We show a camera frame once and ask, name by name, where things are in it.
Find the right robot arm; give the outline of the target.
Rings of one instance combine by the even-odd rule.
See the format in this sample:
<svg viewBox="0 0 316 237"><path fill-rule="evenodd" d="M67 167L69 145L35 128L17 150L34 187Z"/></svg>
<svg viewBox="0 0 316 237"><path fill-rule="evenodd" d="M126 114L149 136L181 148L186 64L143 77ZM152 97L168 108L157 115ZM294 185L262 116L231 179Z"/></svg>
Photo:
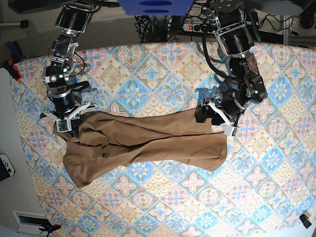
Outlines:
<svg viewBox="0 0 316 237"><path fill-rule="evenodd" d="M71 81L77 76L74 72L75 57L78 56L76 48L79 46L77 36L85 32L93 14L100 9L101 5L93 1L76 1L63 6L56 20L56 26L62 31L51 47L51 64L46 67L42 79L54 110L45 110L40 117L52 118L59 133L69 133L72 137L79 133L81 111L92 106L90 102L81 104L77 100L77 94L89 88L89 82Z"/></svg>

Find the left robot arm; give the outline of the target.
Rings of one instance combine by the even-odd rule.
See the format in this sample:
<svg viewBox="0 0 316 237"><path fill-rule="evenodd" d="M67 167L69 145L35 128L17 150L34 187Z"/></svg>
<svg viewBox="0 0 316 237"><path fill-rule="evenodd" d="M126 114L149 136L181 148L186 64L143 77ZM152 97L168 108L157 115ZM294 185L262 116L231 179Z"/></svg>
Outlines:
<svg viewBox="0 0 316 237"><path fill-rule="evenodd" d="M201 12L206 16L202 36L206 62L225 81L235 82L237 89L197 89L199 101L195 111L196 122L204 123L211 119L213 125L225 124L225 135L235 137L239 132L238 121L248 106L260 104L268 96L256 58L250 52L254 41L246 20L252 21L253 18L240 0L208 0L203 4ZM223 53L229 57L231 76L212 64L206 45L209 32L214 34Z"/></svg>

